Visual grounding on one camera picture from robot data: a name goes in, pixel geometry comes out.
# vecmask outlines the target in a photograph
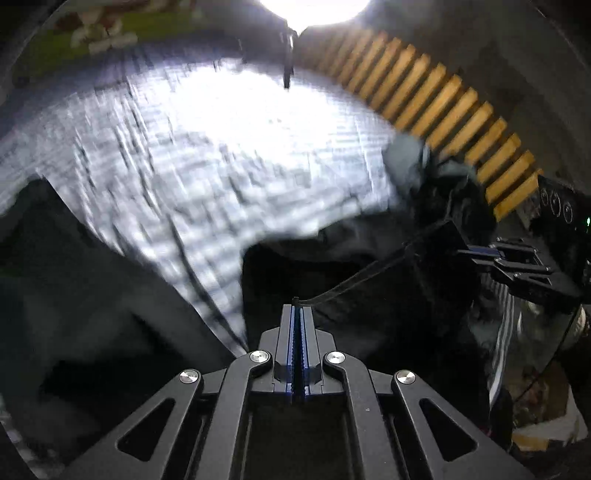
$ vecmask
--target wooden slat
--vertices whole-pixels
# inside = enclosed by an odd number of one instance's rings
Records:
[[[441,121],[433,133],[427,138],[427,145],[435,149],[439,144],[449,135],[452,128],[464,118],[468,110],[478,100],[478,94],[473,89],[468,89],[464,95],[458,100],[457,104],[450,110],[446,117]]]
[[[476,133],[482,128],[482,125],[492,115],[491,104],[485,102],[477,111],[470,117],[466,122],[466,125],[453,137],[447,146],[441,152],[442,157],[448,157],[449,155],[455,155],[476,135]]]
[[[446,105],[454,99],[461,85],[462,79],[459,76],[454,75],[450,78],[410,132],[416,137],[422,137],[429,126],[439,118]]]
[[[515,153],[520,145],[521,140],[519,136],[517,134],[511,135],[502,147],[478,170],[476,174],[478,181],[484,183],[492,177],[509,160],[510,156]]]
[[[370,107],[374,110],[377,110],[380,105],[384,102],[384,100],[388,97],[390,90],[394,88],[398,79],[402,76],[402,74],[406,71],[408,65],[411,63],[413,59],[415,49],[413,46],[409,45],[406,47],[402,53],[400,54],[398,60],[390,70],[390,73],[386,76],[384,81],[378,88],[378,91],[375,92],[374,97],[371,100]]]
[[[499,118],[492,125],[492,127],[489,128],[489,131],[482,135],[480,140],[476,142],[476,145],[474,145],[468,151],[468,153],[466,153],[464,162],[468,165],[474,165],[474,163],[480,160],[482,156],[488,151],[488,149],[500,139],[501,134],[505,128],[507,128],[507,122],[505,122],[502,118]]]
[[[380,107],[380,105],[382,105],[384,100],[390,94],[390,90],[392,90],[394,85],[396,85],[398,79],[406,71],[408,64],[411,63],[411,60],[411,52],[407,48],[400,54],[398,61],[394,64],[394,67],[392,68],[392,70],[382,83],[382,85],[380,85],[378,91],[375,92],[375,95],[371,100],[371,108],[377,110]],[[388,112],[396,111],[400,107],[400,105],[402,105],[402,102],[406,99],[406,97],[408,97],[408,95],[410,95],[410,92],[413,90],[414,86],[421,79],[423,74],[427,71],[430,61],[431,59],[429,58],[429,55],[421,55],[421,58],[419,58],[413,63],[413,66],[410,72],[408,73],[407,77],[396,89],[396,92],[386,105],[384,111],[386,111],[386,109],[388,109]]]
[[[320,63],[318,64],[317,69],[320,73],[325,73],[326,70],[329,69],[330,65],[332,64],[333,60],[335,59],[336,53],[339,51],[340,45],[343,43],[343,40],[345,39],[346,34],[347,34],[347,30],[345,28],[338,28],[334,32],[332,39],[328,43],[328,47],[326,48],[326,51],[324,52],[324,56],[322,57],[322,59],[320,60]]]
[[[357,65],[357,61],[359,60],[359,57],[361,56],[361,54],[365,50],[365,47],[367,46],[367,44],[369,43],[369,41],[371,40],[371,38],[373,36],[374,36],[373,31],[365,30],[361,34],[361,37],[359,37],[359,41],[355,44],[355,48],[351,52],[351,55],[349,55],[349,58],[347,59],[345,66],[340,71],[339,77],[337,78],[337,81],[341,85],[346,85],[347,83],[349,83],[349,80],[351,79],[351,75],[353,75],[353,70],[355,69],[355,66]]]
[[[336,77],[340,68],[347,58],[347,56],[353,50],[353,46],[357,42],[357,39],[361,35],[361,31],[357,28],[351,28],[350,31],[347,33],[344,42],[340,46],[339,51],[336,54],[335,60],[333,61],[332,65],[330,66],[328,75],[329,77]]]
[[[377,37],[374,38],[368,52],[363,56],[363,60],[361,64],[357,67],[353,78],[347,85],[347,90],[351,93],[354,93],[361,81],[365,78],[368,74],[369,68],[372,66],[374,62],[374,58],[376,55],[382,50],[386,42],[388,41],[388,35],[384,32],[381,32]]]
[[[538,175],[544,172],[538,170],[532,173],[526,181],[517,187],[505,200],[495,207],[495,217],[501,220],[511,213],[521,202],[538,189]]]
[[[378,83],[380,78],[382,78],[382,75],[384,74],[384,72],[386,71],[388,66],[390,65],[390,62],[392,62],[392,59],[396,55],[396,52],[400,48],[401,44],[402,44],[402,42],[397,38],[393,39],[388,44],[388,46],[384,50],[383,55],[378,60],[376,66],[374,67],[372,72],[369,74],[368,79],[365,81],[365,83],[361,87],[361,90],[359,91],[359,96],[363,100],[367,100],[369,95],[371,95],[371,93],[374,91],[376,84]],[[409,48],[412,48],[413,54],[414,54],[414,47],[409,45],[407,47],[407,50]]]
[[[529,150],[520,156],[519,160],[513,163],[499,179],[486,189],[486,201],[492,203],[503,195],[503,192],[510,188],[534,162],[535,158]]]
[[[443,65],[437,65],[431,73],[427,76],[427,80],[421,85],[418,92],[414,95],[414,97],[410,100],[406,108],[400,114],[394,127],[399,130],[404,130],[407,125],[414,119],[418,111],[421,107],[425,104],[425,102],[429,99],[433,90],[439,85],[439,83],[445,77],[446,69]],[[384,109],[382,116],[387,120],[390,120],[394,116],[395,112],[391,112],[390,110]]]

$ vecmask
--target metal screw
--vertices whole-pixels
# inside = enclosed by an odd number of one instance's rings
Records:
[[[183,383],[195,383],[199,380],[199,372],[193,369],[184,370],[178,377]]]
[[[270,355],[264,350],[255,350],[251,353],[251,360],[256,364],[263,364],[269,360]]]
[[[345,361],[345,354],[341,352],[327,353],[326,360],[331,364],[341,364]]]
[[[400,372],[396,373],[396,380],[405,385],[410,385],[411,383],[414,383],[416,379],[417,376],[410,370],[401,370]]]

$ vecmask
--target black cable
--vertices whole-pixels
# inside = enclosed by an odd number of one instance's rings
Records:
[[[548,361],[548,363],[546,364],[546,366],[542,369],[542,371],[537,374],[535,376],[535,378],[531,381],[529,387],[527,387],[522,393],[521,395],[519,395],[519,397],[517,397],[513,403],[517,403],[519,402],[519,400],[521,400],[523,398],[523,396],[529,392],[531,390],[531,387],[533,387],[542,377],[542,375],[544,375],[546,373],[546,370],[548,370],[548,367],[550,366],[550,364],[556,359],[556,356],[558,355],[558,352],[560,352],[560,349],[562,348],[564,341],[566,340],[566,336],[569,334],[571,327],[573,326],[573,322],[575,320],[575,318],[577,317],[577,314],[579,313],[581,307],[579,306],[578,308],[576,308],[573,312],[573,314],[570,317],[569,320],[569,324],[566,327],[566,330],[564,331],[562,338],[560,339],[560,342],[558,343],[558,346],[556,347],[556,350],[554,351],[552,357],[550,358],[550,360]]]

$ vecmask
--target bright light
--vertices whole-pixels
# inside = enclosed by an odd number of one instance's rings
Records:
[[[298,35],[311,25],[330,25],[358,15],[369,0],[260,0],[275,15],[287,20]]]

